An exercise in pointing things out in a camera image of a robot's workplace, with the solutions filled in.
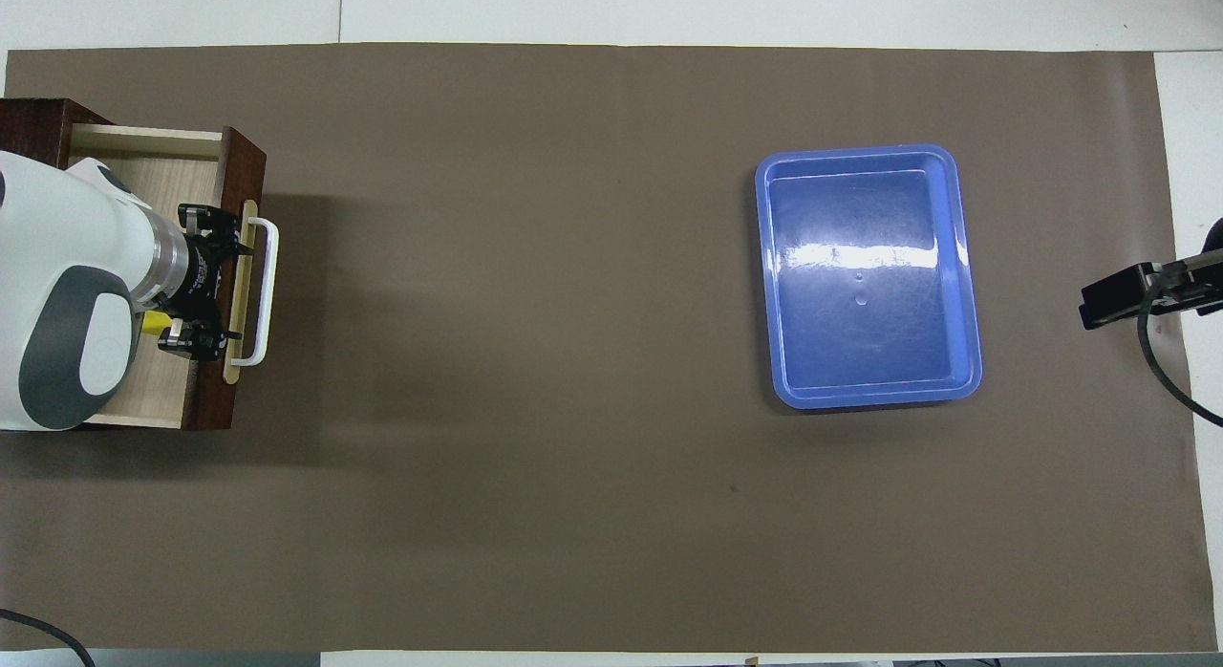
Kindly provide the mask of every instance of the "wooden box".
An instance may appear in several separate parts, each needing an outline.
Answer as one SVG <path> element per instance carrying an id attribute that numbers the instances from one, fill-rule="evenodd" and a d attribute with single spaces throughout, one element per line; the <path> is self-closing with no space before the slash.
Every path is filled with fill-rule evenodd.
<path id="1" fill-rule="evenodd" d="M 121 127 L 67 99 L 0 99 L 0 149 L 60 169 L 79 158 L 97 158 L 175 224 L 180 203 L 209 204 L 235 215 L 242 214 L 243 204 L 257 206 L 267 162 L 232 127 L 219 132 Z M 241 329 L 247 284 L 236 270 L 234 263 L 223 269 L 218 304 L 221 319 L 231 327 L 237 322 Z M 243 284 L 235 297 L 238 279 Z M 141 338 L 127 379 L 88 423 L 227 428 L 236 386 L 224 378 L 225 362 L 188 361 L 157 349 L 148 335 Z"/>

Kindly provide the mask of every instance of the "blue tray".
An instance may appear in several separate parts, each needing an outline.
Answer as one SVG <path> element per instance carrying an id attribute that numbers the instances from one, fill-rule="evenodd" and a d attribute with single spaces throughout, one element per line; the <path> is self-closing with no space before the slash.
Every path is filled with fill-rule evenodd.
<path id="1" fill-rule="evenodd" d="M 756 171 L 773 387 L 790 406 L 965 398 L 981 343 L 955 160 L 931 144 Z"/>

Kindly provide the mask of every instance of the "drawer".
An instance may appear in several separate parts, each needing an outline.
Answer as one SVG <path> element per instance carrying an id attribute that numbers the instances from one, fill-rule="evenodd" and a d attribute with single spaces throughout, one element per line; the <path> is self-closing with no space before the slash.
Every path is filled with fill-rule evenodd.
<path id="1" fill-rule="evenodd" d="M 0 148 L 61 169 L 79 158 L 97 158 L 175 224 L 180 203 L 214 206 L 240 217 L 243 211 L 256 214 L 267 162 L 265 154 L 232 127 L 124 127 L 66 99 L 0 100 Z M 249 263 L 235 267 L 230 262 L 221 270 L 218 304 L 221 319 L 230 321 L 235 330 L 245 329 L 248 268 Z M 241 355 L 241 341 L 231 341 L 231 354 Z M 127 379 L 87 423 L 227 428 L 236 379 L 237 368 L 226 362 L 188 361 L 159 350 L 153 337 L 142 334 Z"/>

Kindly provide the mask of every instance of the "white handle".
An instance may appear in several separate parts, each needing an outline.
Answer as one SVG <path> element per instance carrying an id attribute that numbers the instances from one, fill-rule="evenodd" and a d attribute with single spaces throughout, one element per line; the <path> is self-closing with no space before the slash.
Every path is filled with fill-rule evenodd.
<path id="1" fill-rule="evenodd" d="M 232 366 L 254 366 L 268 354 L 268 333 L 272 328 L 272 296 L 276 289 L 276 252 L 280 251 L 280 230 L 263 218 L 247 218 L 251 225 L 262 225 L 264 237 L 263 284 L 259 288 L 259 318 L 254 323 L 254 349 L 246 359 L 232 359 Z"/>

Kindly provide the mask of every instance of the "yellow object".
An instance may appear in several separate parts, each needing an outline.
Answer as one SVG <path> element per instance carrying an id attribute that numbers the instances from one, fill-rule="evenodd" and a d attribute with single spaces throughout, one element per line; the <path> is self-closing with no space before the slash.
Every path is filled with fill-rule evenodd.
<path id="1" fill-rule="evenodd" d="M 170 327 L 170 317 L 161 311 L 144 311 L 144 321 L 141 322 L 141 332 L 147 335 L 160 335 L 161 330 Z"/>

